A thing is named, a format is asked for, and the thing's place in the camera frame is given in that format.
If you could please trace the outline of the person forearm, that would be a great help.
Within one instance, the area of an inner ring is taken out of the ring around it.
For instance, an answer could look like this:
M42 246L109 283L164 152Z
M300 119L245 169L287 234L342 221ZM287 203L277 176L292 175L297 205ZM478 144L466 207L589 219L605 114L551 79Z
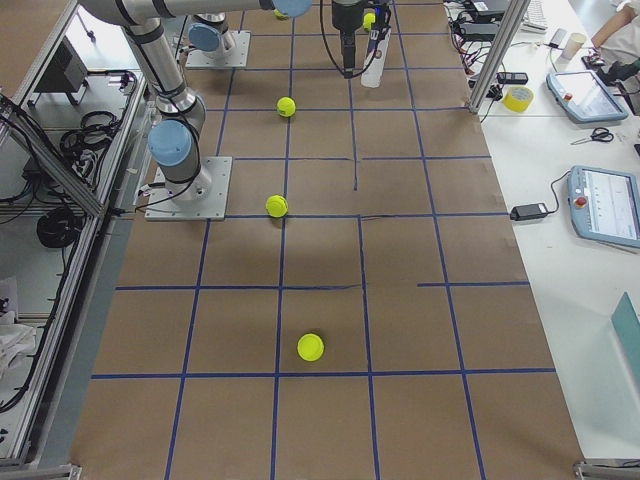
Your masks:
M601 47L607 39L624 26L630 24L636 16L637 13L635 9L629 4L626 4L624 7L617 10L616 13L592 36L592 46L594 48Z

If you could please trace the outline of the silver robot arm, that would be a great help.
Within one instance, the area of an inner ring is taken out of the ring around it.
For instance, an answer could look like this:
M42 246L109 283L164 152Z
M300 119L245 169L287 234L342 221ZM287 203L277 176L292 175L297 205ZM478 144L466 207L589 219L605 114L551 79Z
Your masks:
M206 191L211 181L202 172L199 137L206 119L201 98L186 83L183 71L164 35L162 21L179 16L235 11L277 10L296 18L310 1L82 1L97 19L119 26L156 96L160 123L148 137L148 147L165 178L171 200L189 201Z
M388 1L332 1L332 26L339 32L341 55L343 59L343 76L351 78L356 61L356 32L365 25L365 11L373 13L373 21L369 24L369 40L365 55L365 66L368 68L375 59L386 55L388 37L391 31L392 13ZM229 53L235 48L234 32L229 30L226 12L211 14L194 14L188 30L190 46L209 56L218 51Z

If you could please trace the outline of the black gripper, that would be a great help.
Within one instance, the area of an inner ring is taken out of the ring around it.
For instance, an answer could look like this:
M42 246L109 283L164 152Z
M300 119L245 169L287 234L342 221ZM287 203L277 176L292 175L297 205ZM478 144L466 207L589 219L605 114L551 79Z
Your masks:
M356 35L363 22L364 2L362 0L332 0L332 25L340 31L342 75L353 78L356 60Z
M372 9L375 15L373 28L388 28L391 20L391 7L389 0L375 0L372 2Z

